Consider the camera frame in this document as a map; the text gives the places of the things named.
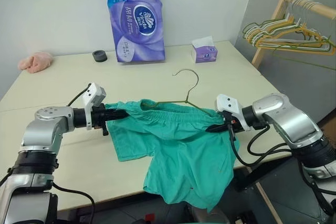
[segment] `black cable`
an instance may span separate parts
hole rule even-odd
[[[256,134],[251,139],[251,141],[247,145],[247,151],[249,152],[249,154],[251,154],[253,156],[263,156],[265,154],[265,152],[264,153],[256,153],[256,152],[251,151],[251,146],[255,142],[255,140],[257,140],[261,135],[266,133],[269,129],[270,129],[270,126],[267,124],[266,128],[264,130],[260,131],[258,134]],[[278,145],[274,146],[272,149],[277,149],[277,148],[280,148],[280,147],[283,147],[283,146],[287,146],[287,144],[286,143],[278,144]],[[280,150],[272,151],[270,154],[279,153],[279,152],[292,152],[292,151],[288,150],[288,149],[280,149]]]
[[[273,154],[275,149],[278,148],[278,146],[274,146],[271,149],[269,149],[267,152],[263,153],[262,156],[260,158],[258,158],[256,161],[254,161],[253,163],[246,163],[242,160],[242,158],[239,156],[239,154],[236,150],[236,146],[235,146],[235,143],[234,143],[235,137],[234,137],[234,134],[233,134],[232,125],[228,124],[227,127],[228,127],[228,130],[229,130],[230,143],[231,143],[232,150],[233,150],[236,158],[245,166],[252,167],[252,166],[258,165],[266,156],[268,156],[270,154]]]
[[[81,91],[78,95],[76,95],[69,103],[67,106],[71,106],[73,104],[74,101],[77,100],[77,98],[79,98],[82,94],[84,94],[88,89],[89,87],[91,86],[91,84],[89,83],[88,86],[83,90]]]
[[[9,177],[11,174],[12,174],[12,169],[9,169],[9,170],[8,170],[8,173],[6,174],[6,176],[3,177],[3,179],[1,179],[1,181],[0,181],[0,187],[3,185],[3,183],[6,182],[6,180],[8,179],[8,177]]]
[[[70,189],[62,188],[62,187],[56,185],[55,182],[53,182],[52,184],[53,184],[52,186],[55,187],[57,190],[65,191],[67,193],[72,193],[72,194],[80,194],[80,195],[83,195],[83,196],[87,197],[91,201],[91,215],[90,215],[89,224],[92,224],[93,217],[95,216],[94,212],[96,211],[96,204],[95,204],[95,201],[93,200],[93,198],[90,195],[88,195],[86,193],[83,193],[82,191],[76,191],[76,190],[70,190]]]
[[[307,186],[309,186],[311,189],[313,190],[318,190],[319,192],[323,193],[323,194],[330,194],[330,195],[336,195],[336,191],[329,191],[329,190],[325,190],[325,189],[321,189],[317,186],[316,183],[311,184],[306,176],[303,173],[303,169],[302,169],[302,163],[298,160],[298,164],[299,164],[299,172],[301,174],[302,180],[306,183]]]

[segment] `elastic waistband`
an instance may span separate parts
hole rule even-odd
[[[128,109],[131,109],[137,118],[172,121],[172,122],[188,122],[188,123],[204,123],[204,124],[222,124],[223,118],[214,110],[204,109],[207,113],[192,107],[177,105],[174,103],[160,103],[157,106],[156,102],[148,99],[143,99],[139,102],[131,102],[124,104]]]

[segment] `vinda logo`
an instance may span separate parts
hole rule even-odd
[[[144,5],[137,5],[133,12],[139,27],[139,32],[146,36],[151,35],[156,27],[156,21],[152,11]]]

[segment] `white table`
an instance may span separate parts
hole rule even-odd
[[[243,106],[277,90],[255,69],[228,41],[216,43],[216,62],[195,64],[191,46],[166,48],[166,61],[160,63],[117,63],[115,52],[108,53],[108,60],[97,63],[92,54],[55,57],[46,70],[29,74],[23,71],[0,101],[0,177],[14,165],[20,142],[27,124],[34,119],[39,108],[49,105],[66,105],[89,82],[105,88],[104,103],[152,100],[183,100],[187,90],[195,83],[191,72],[200,76],[198,86],[191,92],[194,104],[213,108],[220,93],[237,98]],[[81,108],[81,99],[73,104]],[[248,141],[256,132],[242,132],[239,154],[252,162],[256,157],[247,153]],[[283,140],[271,129],[256,141],[253,150],[264,152]],[[265,160],[286,156],[278,153]],[[64,135],[58,155],[60,167],[55,171],[55,182],[65,188],[89,193],[95,201],[104,201],[142,192],[142,185],[151,158],[118,162],[110,136],[101,130],[76,129]],[[57,191],[58,209],[86,205],[88,200],[80,195]]]

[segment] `tissue package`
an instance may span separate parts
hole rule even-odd
[[[108,0],[118,62],[164,60],[160,0]]]

